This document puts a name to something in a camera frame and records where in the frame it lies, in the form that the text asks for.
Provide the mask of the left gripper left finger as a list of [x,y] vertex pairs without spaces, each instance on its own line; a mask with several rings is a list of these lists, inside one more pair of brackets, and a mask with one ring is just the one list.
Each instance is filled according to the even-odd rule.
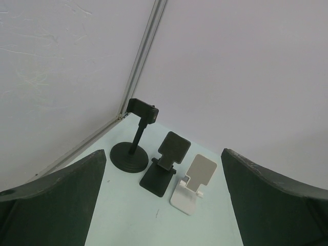
[[84,245],[106,167],[97,150],[1,192],[1,245]]

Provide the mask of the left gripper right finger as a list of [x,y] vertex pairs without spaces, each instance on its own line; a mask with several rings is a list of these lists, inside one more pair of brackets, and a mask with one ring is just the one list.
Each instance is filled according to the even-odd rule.
[[327,245],[327,190],[231,149],[221,161],[243,245]]

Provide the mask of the white phone stand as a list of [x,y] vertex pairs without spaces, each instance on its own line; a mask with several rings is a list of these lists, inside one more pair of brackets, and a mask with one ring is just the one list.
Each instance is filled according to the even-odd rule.
[[181,178],[171,196],[170,205],[186,215],[196,211],[198,198],[203,198],[201,186],[207,186],[217,168],[217,163],[197,154],[185,176]]

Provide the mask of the black round-base phone stand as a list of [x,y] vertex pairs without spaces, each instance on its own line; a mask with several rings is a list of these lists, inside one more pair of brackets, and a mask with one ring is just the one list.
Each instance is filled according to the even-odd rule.
[[140,117],[138,129],[132,142],[120,142],[110,151],[112,163],[127,173],[139,173],[146,169],[149,158],[146,151],[139,146],[145,128],[156,122],[159,110],[137,98],[128,102],[127,112]]

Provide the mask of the black rectangular phone stand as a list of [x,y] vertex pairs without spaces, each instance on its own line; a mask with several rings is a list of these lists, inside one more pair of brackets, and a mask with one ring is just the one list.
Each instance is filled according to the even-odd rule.
[[152,158],[152,164],[147,169],[139,185],[152,194],[163,197],[172,177],[176,174],[174,163],[182,163],[191,142],[170,131],[158,148],[161,158]]

